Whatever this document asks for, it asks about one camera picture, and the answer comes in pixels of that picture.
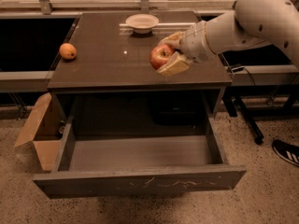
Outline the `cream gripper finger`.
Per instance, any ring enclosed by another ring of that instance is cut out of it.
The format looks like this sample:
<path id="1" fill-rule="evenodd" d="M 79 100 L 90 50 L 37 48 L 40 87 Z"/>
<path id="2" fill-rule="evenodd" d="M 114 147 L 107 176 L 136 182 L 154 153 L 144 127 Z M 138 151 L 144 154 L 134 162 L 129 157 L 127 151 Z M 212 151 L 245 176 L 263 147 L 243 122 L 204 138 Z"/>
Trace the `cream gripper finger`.
<path id="1" fill-rule="evenodd" d="M 173 49 L 181 50 L 181 42 L 180 40 L 183 38 L 183 32 L 175 32 L 159 42 L 159 45 L 167 45 L 172 47 Z"/>
<path id="2" fill-rule="evenodd" d="M 191 65 L 192 60 L 176 51 L 166 64 L 157 69 L 157 73 L 165 77 L 170 77 L 185 72 Z"/>

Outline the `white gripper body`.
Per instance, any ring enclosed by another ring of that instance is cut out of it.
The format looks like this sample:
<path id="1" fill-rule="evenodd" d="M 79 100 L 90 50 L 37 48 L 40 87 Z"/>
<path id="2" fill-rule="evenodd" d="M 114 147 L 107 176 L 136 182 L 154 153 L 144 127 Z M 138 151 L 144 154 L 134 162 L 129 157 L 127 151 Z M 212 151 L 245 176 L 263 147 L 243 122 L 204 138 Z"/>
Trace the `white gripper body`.
<path id="1" fill-rule="evenodd" d="M 201 63 L 216 56 L 216 53 L 212 50 L 207 41 L 205 21 L 199 21 L 193 24 L 185 31 L 180 42 L 181 50 L 189 52 L 184 55 L 195 63 Z"/>

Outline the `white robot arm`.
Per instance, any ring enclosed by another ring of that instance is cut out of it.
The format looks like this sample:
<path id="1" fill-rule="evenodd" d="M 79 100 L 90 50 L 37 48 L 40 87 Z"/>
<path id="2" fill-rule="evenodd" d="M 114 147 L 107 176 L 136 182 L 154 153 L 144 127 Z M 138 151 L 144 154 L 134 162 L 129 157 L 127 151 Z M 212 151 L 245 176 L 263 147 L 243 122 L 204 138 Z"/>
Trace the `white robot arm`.
<path id="1" fill-rule="evenodd" d="M 161 41 L 176 50 L 157 69 L 162 76 L 188 70 L 231 50 L 272 44 L 293 64 L 299 64 L 299 12 L 290 0 L 237 0 L 233 11 L 210 21 L 199 21 L 184 32 Z"/>

